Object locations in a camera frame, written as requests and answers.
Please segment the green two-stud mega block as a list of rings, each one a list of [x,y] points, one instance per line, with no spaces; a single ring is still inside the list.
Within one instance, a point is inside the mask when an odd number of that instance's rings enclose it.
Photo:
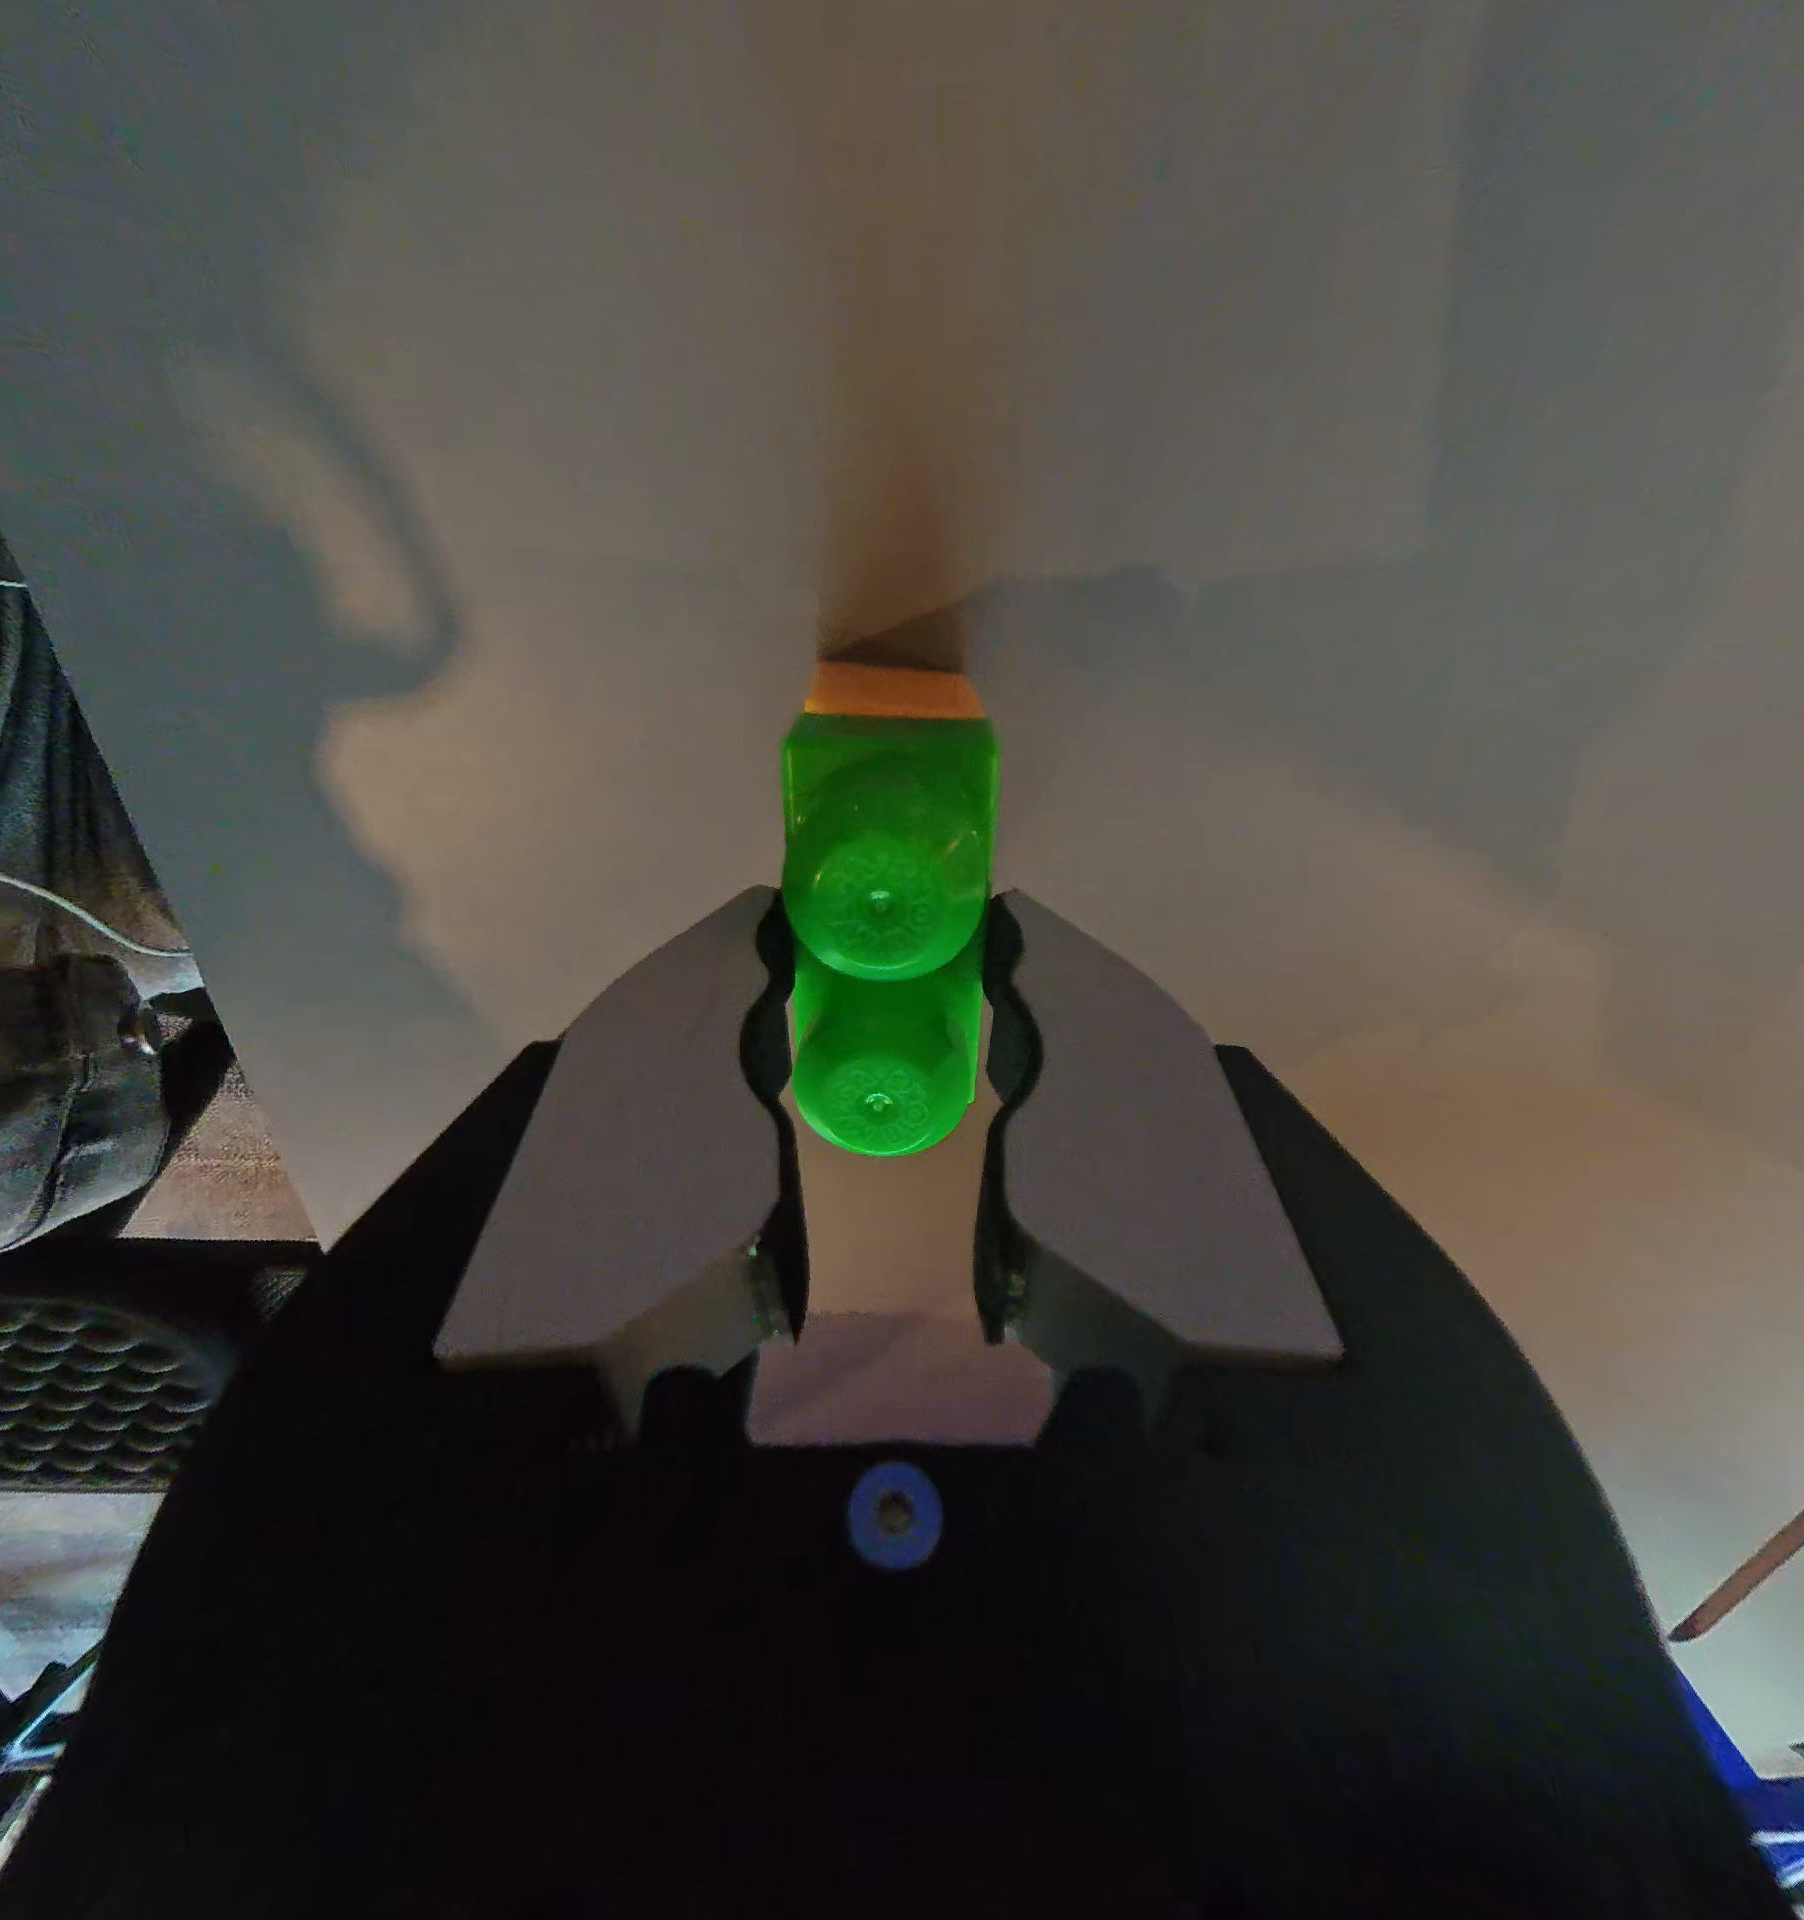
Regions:
[[[979,713],[805,713],[784,740],[795,1101],[833,1146],[920,1153],[974,1099],[998,803]]]

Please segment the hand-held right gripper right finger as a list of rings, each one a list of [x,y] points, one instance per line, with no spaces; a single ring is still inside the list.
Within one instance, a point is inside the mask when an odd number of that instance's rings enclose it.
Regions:
[[[1061,1387],[1120,1371],[1155,1417],[1206,1367],[1325,1371],[1346,1344],[1199,1023],[1031,895],[986,916],[976,1314]]]

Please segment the person's dark trousers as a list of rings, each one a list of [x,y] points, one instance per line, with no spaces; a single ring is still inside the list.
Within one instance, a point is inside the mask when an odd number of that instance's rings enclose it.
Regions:
[[[0,1258],[119,1230],[233,1061],[200,993],[157,1004],[103,956],[0,968]]]

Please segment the orange single-stud mega block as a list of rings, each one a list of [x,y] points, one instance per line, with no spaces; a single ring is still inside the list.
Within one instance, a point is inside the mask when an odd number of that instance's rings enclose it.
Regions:
[[[805,716],[979,723],[986,707],[960,672],[824,659],[810,677]]]

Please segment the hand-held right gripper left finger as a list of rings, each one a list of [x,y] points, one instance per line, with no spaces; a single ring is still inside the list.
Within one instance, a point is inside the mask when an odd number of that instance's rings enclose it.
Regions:
[[[721,1379],[798,1337],[793,987],[781,899],[754,885],[567,1027],[435,1333],[444,1369],[581,1367],[634,1428],[654,1378]]]

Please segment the person's grey sweater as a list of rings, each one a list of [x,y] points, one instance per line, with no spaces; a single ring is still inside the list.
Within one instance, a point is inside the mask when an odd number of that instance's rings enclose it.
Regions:
[[[201,987],[126,806],[19,588],[0,588],[0,971],[125,967],[145,998]]]

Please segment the black mesh chair seat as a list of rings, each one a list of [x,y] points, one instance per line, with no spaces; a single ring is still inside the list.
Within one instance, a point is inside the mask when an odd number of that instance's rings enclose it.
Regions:
[[[0,1297],[0,1491],[158,1493],[240,1342],[114,1305]]]

